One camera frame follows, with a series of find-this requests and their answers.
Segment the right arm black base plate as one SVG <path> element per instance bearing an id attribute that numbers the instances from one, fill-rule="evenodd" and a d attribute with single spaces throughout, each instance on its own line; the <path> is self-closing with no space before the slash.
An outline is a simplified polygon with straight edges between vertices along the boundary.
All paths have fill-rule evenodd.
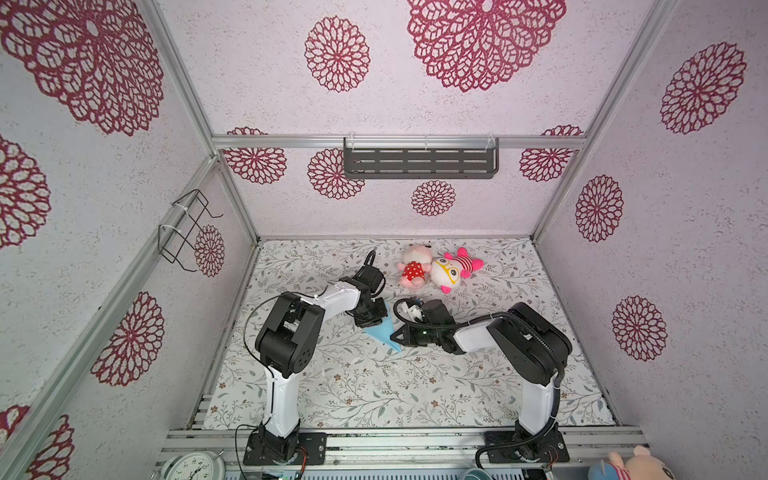
<path id="1" fill-rule="evenodd" d="M 529 436 L 512 431 L 486 432 L 484 441 L 492 464 L 500 463 L 567 463 L 571 460 L 563 435 L 552 430 L 539 440 L 527 442 L 516 447 L 509 444 L 520 443 Z"/>

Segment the light blue paper sheet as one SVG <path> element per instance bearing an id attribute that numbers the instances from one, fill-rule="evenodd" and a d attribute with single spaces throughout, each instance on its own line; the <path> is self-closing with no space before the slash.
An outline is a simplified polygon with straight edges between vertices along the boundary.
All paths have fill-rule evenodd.
<path id="1" fill-rule="evenodd" d="M 395 352 L 401 352 L 401 345 L 391 339 L 391 336 L 395 333 L 392 308 L 389 304 L 385 304 L 385 306 L 387 308 L 387 315 L 382 319 L 382 321 L 378 325 L 365 327 L 363 332 L 370 336 L 372 339 L 393 349 Z"/>

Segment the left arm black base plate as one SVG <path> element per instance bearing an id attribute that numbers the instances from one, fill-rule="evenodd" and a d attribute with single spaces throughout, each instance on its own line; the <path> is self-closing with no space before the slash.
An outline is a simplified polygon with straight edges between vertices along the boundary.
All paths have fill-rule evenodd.
<path id="1" fill-rule="evenodd" d="M 259 429 L 249 435 L 242 463 L 245 466 L 323 465 L 326 443 L 325 433 L 294 432 L 283 438 Z"/>

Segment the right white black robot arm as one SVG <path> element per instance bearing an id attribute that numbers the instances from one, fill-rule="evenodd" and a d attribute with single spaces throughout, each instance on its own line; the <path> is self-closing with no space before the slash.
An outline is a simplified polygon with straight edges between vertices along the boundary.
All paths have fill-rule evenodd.
<path id="1" fill-rule="evenodd" d="M 517 434 L 535 442 L 555 428 L 560 386 L 573 351 L 568 337 L 524 302 L 458 323 L 440 300 L 404 298 L 392 313 L 401 326 L 390 339 L 402 346 L 441 347 L 462 355 L 496 347 L 522 378 Z"/>

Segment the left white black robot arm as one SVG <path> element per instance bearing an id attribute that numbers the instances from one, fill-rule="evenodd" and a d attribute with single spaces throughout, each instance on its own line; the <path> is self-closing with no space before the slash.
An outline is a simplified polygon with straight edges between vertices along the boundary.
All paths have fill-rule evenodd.
<path id="1" fill-rule="evenodd" d="M 388 316 L 381 297 L 385 284 L 378 268 L 363 266 L 319 294 L 277 297 L 255 341 L 267 379 L 263 425 L 269 434 L 284 439 L 299 428 L 299 376 L 314 355 L 323 322 L 348 314 L 359 328 L 381 324 Z"/>

